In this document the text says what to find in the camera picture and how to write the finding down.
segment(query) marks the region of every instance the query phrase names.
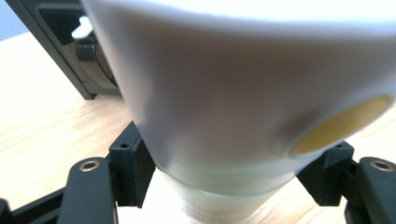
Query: white plastic part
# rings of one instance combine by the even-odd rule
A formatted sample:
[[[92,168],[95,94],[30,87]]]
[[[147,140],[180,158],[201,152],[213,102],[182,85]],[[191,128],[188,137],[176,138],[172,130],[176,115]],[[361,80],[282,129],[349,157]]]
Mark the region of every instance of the white plastic part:
[[[90,18],[88,18],[87,16],[80,17],[79,23],[80,26],[72,32],[72,36],[75,40],[84,39],[88,37],[93,31]]]
[[[250,17],[246,1],[190,2],[82,1],[152,158],[195,219],[253,213],[248,199],[265,200],[396,98],[391,3],[328,1],[317,13],[326,7],[313,1],[249,1]]]

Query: table surface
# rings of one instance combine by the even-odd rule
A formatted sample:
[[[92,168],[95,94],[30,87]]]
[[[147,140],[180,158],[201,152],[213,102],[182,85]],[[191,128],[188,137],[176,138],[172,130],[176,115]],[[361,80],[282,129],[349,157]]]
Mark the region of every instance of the table surface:
[[[0,197],[11,209],[62,188],[74,163],[104,157],[133,119],[120,96],[84,100],[30,33],[0,42],[0,69]],[[396,162],[396,106],[347,141],[356,160]],[[120,208],[120,223],[176,220],[164,190],[157,171],[143,209]],[[293,179],[262,207],[261,223],[345,223],[344,206],[318,207]]]

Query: paper cup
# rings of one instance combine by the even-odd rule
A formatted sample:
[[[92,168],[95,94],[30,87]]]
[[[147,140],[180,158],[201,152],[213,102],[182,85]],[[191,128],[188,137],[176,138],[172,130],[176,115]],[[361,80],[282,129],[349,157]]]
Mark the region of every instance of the paper cup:
[[[390,11],[82,2],[152,158],[198,219],[252,214],[396,96]]]

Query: black bracket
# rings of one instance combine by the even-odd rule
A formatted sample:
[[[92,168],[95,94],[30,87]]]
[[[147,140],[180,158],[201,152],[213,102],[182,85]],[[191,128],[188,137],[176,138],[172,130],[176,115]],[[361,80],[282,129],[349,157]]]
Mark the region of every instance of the black bracket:
[[[88,158],[69,172],[66,187],[13,212],[0,199],[0,223],[118,223],[118,206],[142,207],[155,164],[133,122],[105,158]]]
[[[346,205],[346,223],[396,223],[396,165],[378,158],[352,160],[353,147],[344,142],[327,150],[298,175],[320,206]]]

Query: yellow circle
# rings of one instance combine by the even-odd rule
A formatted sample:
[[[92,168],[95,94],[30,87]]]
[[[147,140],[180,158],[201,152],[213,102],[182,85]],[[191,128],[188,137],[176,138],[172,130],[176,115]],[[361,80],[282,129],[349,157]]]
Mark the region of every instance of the yellow circle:
[[[391,97],[380,96],[350,107],[304,135],[291,153],[301,155],[312,152],[350,136],[381,115],[391,102]]]

